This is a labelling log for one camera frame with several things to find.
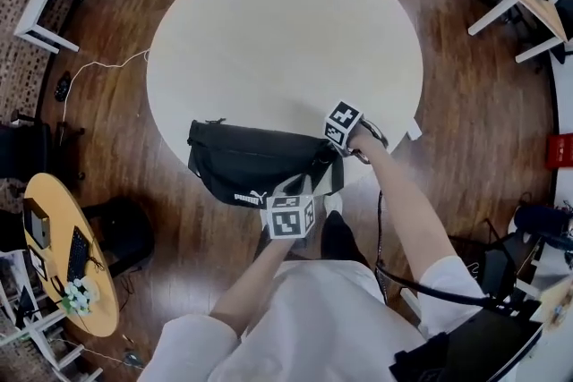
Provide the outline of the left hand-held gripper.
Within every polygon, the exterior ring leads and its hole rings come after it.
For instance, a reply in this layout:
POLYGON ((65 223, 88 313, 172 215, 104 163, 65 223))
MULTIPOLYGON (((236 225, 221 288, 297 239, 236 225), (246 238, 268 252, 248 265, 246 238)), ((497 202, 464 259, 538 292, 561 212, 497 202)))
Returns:
POLYGON ((267 224, 273 240, 303 239, 316 223, 312 178, 292 176, 278 184, 274 194, 301 194, 267 198, 267 224))

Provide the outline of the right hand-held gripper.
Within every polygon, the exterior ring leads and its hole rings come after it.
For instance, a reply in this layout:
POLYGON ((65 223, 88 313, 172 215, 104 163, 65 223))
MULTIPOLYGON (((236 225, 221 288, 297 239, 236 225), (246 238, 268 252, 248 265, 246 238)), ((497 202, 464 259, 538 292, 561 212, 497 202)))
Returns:
POLYGON ((361 110, 350 106, 343 100, 340 100, 330 114, 325 117, 324 137, 342 157, 354 156, 363 164, 369 164, 369 160, 360 150, 349 147, 349 141, 357 125, 362 125, 385 149, 388 147, 388 140, 381 130, 367 120, 361 110))

